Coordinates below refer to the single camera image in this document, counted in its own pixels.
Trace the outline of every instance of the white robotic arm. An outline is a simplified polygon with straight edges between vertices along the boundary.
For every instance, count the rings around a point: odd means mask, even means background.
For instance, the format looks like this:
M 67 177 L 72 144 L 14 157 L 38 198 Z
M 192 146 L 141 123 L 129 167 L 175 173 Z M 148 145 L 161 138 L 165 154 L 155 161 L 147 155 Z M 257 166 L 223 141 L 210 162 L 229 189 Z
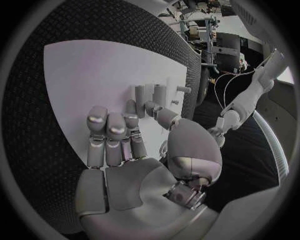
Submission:
M 260 97 L 274 86 L 276 79 L 287 67 L 284 56 L 275 49 L 264 66 L 255 69 L 249 87 L 241 92 L 221 112 L 216 126 L 209 129 L 219 147 L 225 143 L 224 134 L 229 129 L 238 129 L 254 112 Z

